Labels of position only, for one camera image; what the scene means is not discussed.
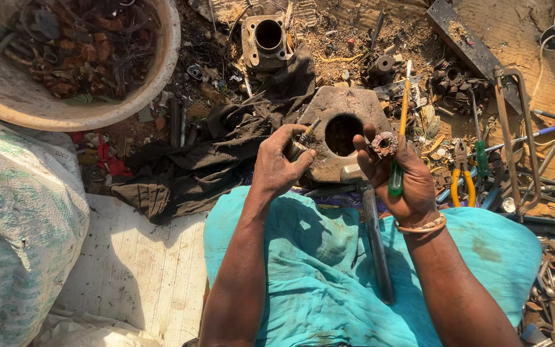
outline person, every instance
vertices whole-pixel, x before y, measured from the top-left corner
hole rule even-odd
[[[292,163],[282,154],[292,136],[304,130],[304,125],[284,125],[258,149],[241,217],[207,298],[200,331],[201,346],[255,344],[267,285],[265,220],[271,202],[285,194],[314,161],[314,149]],[[368,123],[363,130],[368,140],[374,139],[374,125]],[[400,226],[416,228],[440,217],[434,181],[405,137],[399,137],[398,141],[395,158],[404,170],[403,193],[390,196],[388,179],[392,158],[378,161],[361,135],[353,138],[359,166],[378,197]],[[466,266],[446,227],[431,235],[403,237],[443,346],[522,345],[505,313]]]

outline black cloth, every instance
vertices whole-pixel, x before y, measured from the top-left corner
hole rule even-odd
[[[253,170],[260,143],[282,124],[294,123],[316,88],[310,49],[300,45],[287,66],[240,105],[214,106],[196,143],[143,146],[126,161],[134,178],[111,186],[112,195],[139,209],[151,223],[213,207]]]

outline dirty hand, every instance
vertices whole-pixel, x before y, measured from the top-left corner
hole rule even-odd
[[[376,129],[368,123],[363,127],[363,133],[372,142],[376,136]],[[358,151],[357,161],[361,171],[397,222],[406,228],[420,227],[440,216],[436,209],[434,179],[415,151],[408,147],[406,138],[400,136],[398,139],[400,146],[397,153],[384,157],[380,162],[361,135],[355,135],[353,144]],[[393,157],[404,170],[403,192],[399,196],[389,194],[389,173]]]
[[[301,178],[305,170],[312,165],[316,150],[303,152],[297,161],[292,163],[286,160],[282,152],[290,145],[293,135],[303,133],[307,128],[300,124],[283,125],[260,144],[250,193],[272,200],[286,193]]]

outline pliers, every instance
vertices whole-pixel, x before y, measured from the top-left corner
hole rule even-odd
[[[453,157],[455,169],[453,169],[453,183],[451,184],[451,199],[453,200],[453,206],[458,208],[459,195],[458,195],[458,180],[459,173],[462,172],[464,175],[464,182],[468,186],[468,207],[473,208],[476,201],[476,192],[474,189],[474,183],[472,182],[472,177],[470,171],[468,171],[468,147],[462,139],[459,139],[455,143],[455,148],[453,149]]]

